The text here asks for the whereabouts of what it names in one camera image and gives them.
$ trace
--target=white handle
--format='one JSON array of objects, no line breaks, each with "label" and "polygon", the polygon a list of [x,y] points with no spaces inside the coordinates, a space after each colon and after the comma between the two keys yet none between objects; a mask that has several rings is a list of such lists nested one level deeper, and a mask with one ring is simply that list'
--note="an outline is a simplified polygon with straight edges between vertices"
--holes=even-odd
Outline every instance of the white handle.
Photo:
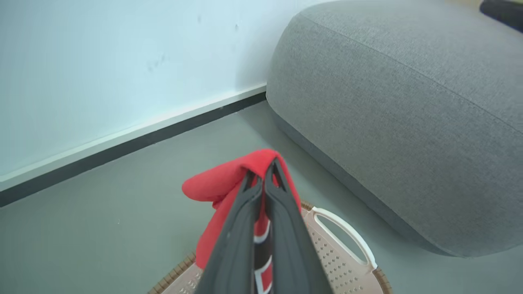
[{"label": "white handle", "polygon": [[[363,240],[360,234],[350,224],[348,224],[346,221],[344,221],[334,213],[323,208],[313,207],[311,211],[314,216],[314,221],[316,221],[318,225],[320,225],[321,228],[325,230],[325,232],[327,232],[327,234],[329,234],[332,237],[332,239],[334,239],[334,241],[336,241],[344,250],[346,250],[347,253],[351,255],[352,258],[354,258],[354,260],[356,260],[361,265],[367,266],[370,269],[370,271],[373,271],[376,268],[378,268],[378,265],[376,264],[376,259],[374,258],[374,255],[372,254],[372,251],[370,250],[369,246],[367,245],[365,240]],[[338,227],[342,228],[345,231],[345,233],[347,233],[356,242],[356,244],[358,244],[365,258],[367,259],[366,262],[362,261],[356,254],[354,254],[354,252],[347,248],[347,246],[343,244],[343,242],[340,241],[338,237],[336,237],[329,229],[327,229],[327,227],[321,222],[321,220],[318,219],[318,216],[323,216],[329,221],[338,225]]]}]

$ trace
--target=laundry basket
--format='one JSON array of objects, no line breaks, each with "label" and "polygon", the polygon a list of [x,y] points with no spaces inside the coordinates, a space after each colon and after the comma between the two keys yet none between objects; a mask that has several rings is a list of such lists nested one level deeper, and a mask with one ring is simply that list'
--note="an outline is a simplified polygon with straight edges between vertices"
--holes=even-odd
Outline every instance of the laundry basket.
[{"label": "laundry basket", "polygon": [[[337,215],[301,202],[302,217],[336,294],[392,294],[385,274],[377,266],[374,256],[363,238]],[[323,216],[342,228],[360,247],[366,260],[362,261],[345,246],[319,219]],[[193,294],[203,273],[190,254],[167,276],[154,286],[149,294]]]}]

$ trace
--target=white wall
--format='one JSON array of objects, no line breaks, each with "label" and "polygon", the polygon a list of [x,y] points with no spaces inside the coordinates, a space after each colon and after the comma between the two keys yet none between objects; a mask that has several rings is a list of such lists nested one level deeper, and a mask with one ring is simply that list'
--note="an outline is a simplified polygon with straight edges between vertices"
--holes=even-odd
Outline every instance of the white wall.
[{"label": "white wall", "polygon": [[0,176],[266,81],[321,0],[2,0]]}]

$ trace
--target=gray upholstery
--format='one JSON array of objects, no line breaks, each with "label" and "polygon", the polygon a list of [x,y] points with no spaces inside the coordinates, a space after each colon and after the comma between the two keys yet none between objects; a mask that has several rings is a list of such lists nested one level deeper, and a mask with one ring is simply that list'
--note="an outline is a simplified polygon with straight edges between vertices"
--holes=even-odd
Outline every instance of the gray upholstery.
[{"label": "gray upholstery", "polygon": [[283,131],[423,248],[471,257],[523,243],[517,31],[446,4],[317,5],[281,36],[267,100]]}]

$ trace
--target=brown woven rim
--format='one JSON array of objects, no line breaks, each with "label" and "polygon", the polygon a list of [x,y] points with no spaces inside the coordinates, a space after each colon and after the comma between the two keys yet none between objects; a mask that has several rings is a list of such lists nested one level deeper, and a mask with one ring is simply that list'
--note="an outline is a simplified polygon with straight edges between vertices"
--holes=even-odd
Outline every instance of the brown woven rim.
[{"label": "brown woven rim", "polygon": [[[311,209],[314,206],[309,202],[302,200],[301,207],[308,211],[311,211]],[[189,268],[189,266],[191,266],[195,262],[195,260],[196,254],[194,254],[194,252],[187,255],[187,257],[175,268],[173,268],[173,270],[171,270],[167,276],[163,277],[162,280],[156,283],[156,285],[151,289],[151,291],[147,292],[147,294],[162,294],[163,291],[165,291],[165,289],[167,289],[167,287],[169,287],[169,285],[171,285],[174,282],[174,280],[176,280],[180,275],[182,275]],[[383,271],[378,267],[372,273],[380,283],[381,290],[383,290],[383,294],[393,294],[391,284],[389,283],[389,280],[387,279]]]}]

